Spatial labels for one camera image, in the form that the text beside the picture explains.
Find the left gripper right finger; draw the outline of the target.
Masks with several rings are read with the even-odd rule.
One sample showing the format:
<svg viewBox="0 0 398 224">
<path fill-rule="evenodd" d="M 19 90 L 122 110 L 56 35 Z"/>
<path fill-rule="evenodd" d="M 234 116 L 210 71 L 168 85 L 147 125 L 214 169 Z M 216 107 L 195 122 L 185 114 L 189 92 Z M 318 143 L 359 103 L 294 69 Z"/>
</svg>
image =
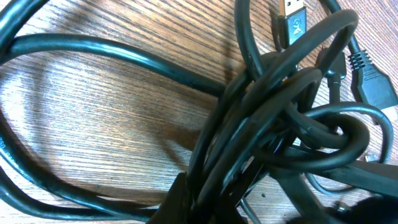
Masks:
<svg viewBox="0 0 398 224">
<path fill-rule="evenodd" d="M 298 149 L 287 154 L 270 154 L 271 176 L 287 194 L 300 216 L 289 223 L 397 223 L 397 166 L 389 165 L 391 151 L 383 149 L 377 162 L 353 161 L 328 170 L 307 171 L 292 163 L 311 159 L 330 159 L 325 152 Z M 299 177 L 300 173 L 315 174 L 354 188 L 379 194 L 340 212 L 337 208 L 323 207 Z"/>
</svg>

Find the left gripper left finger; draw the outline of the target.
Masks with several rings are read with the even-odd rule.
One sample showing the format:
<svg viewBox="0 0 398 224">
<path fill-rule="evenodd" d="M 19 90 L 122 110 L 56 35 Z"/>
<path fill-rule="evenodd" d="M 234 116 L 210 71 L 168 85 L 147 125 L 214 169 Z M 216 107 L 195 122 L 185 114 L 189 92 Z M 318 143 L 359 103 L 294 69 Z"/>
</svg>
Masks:
<svg viewBox="0 0 398 224">
<path fill-rule="evenodd" d="M 165 200 L 146 224 L 184 224 L 191 207 L 187 173 L 177 175 Z"/>
</svg>

